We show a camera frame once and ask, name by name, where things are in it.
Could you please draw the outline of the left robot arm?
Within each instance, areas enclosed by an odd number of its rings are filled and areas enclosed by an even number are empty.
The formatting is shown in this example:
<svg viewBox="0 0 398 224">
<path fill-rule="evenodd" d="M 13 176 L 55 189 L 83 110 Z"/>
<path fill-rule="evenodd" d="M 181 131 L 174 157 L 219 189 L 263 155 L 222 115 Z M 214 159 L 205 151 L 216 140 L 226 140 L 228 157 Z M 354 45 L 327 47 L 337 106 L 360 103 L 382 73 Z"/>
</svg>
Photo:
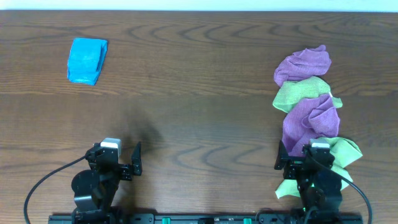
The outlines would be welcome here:
<svg viewBox="0 0 398 224">
<path fill-rule="evenodd" d="M 121 141 L 106 138 L 87 150 L 89 169 L 79 172 L 72 180 L 76 209 L 72 223 L 129 223 L 123 212 L 112 206 L 120 181 L 131 181 L 142 175 L 141 143 L 131 155 L 131 163 L 120 164 Z"/>
</svg>

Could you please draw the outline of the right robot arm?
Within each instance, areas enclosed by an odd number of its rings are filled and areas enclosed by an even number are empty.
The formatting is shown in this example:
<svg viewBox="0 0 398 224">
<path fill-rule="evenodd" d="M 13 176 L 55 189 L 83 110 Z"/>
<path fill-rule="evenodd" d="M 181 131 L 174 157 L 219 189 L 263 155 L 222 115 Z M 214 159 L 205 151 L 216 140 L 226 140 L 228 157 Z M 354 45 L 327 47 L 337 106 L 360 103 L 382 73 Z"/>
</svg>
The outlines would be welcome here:
<svg viewBox="0 0 398 224">
<path fill-rule="evenodd" d="M 283 170 L 284 180 L 292 180 L 302 201 L 302 209 L 293 209 L 283 223 L 336 223 L 342 202 L 341 178 L 331 167 L 335 157 L 330 145 L 312 139 L 302 147 L 303 157 L 290 156 L 281 141 L 274 169 Z"/>
</svg>

